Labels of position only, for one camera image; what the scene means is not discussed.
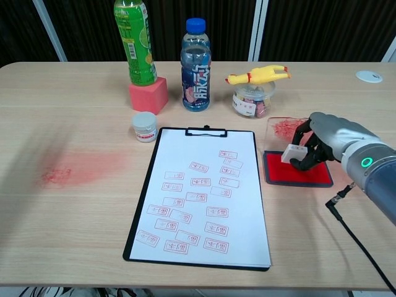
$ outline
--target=robotic arm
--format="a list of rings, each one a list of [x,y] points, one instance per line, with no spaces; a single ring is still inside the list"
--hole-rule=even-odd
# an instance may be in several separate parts
[[[292,144],[313,131],[301,161],[291,159],[298,170],[336,160],[358,187],[396,225],[396,151],[358,123],[331,114],[312,113],[297,127]]]

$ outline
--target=black curtain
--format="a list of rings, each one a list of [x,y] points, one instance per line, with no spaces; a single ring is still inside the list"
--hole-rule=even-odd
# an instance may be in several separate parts
[[[19,61],[58,61],[31,1],[0,1],[0,67]]]
[[[113,0],[44,0],[69,61],[126,60]],[[179,61],[186,19],[202,17],[213,60],[247,61],[255,0],[145,0],[153,58]]]
[[[270,0],[259,60],[379,62],[395,36],[395,0]]]

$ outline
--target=pink foam cube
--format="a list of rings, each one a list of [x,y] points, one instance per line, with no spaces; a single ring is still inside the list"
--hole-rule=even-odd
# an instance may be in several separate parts
[[[145,87],[130,84],[129,94],[132,108],[137,111],[158,114],[168,103],[168,88],[163,77],[159,77],[154,84]]]

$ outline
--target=plastic bottle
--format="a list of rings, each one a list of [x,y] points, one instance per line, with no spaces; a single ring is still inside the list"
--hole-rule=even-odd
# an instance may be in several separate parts
[[[203,19],[188,19],[187,34],[182,40],[180,58],[183,105],[189,111],[203,111],[210,102],[212,55],[205,26]]]
[[[147,9],[142,0],[116,0],[114,16],[135,85],[151,85],[157,71],[151,54]]]
[[[198,18],[188,19],[186,22],[186,28],[187,28],[187,33],[185,34],[185,36],[183,36],[183,40],[181,42],[181,48],[185,48],[193,44],[198,44],[198,45],[206,46],[207,48],[210,49],[209,37],[205,33],[206,23],[204,19],[198,19]]]

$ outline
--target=yellow rubber chicken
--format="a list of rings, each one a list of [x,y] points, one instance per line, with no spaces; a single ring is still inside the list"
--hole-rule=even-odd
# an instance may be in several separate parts
[[[276,73],[275,70],[285,71],[286,73]],[[261,68],[254,68],[251,72],[241,75],[230,74],[225,81],[230,85],[247,83],[262,85],[277,79],[286,78],[291,78],[291,74],[287,72],[287,67],[281,65],[269,65]]]

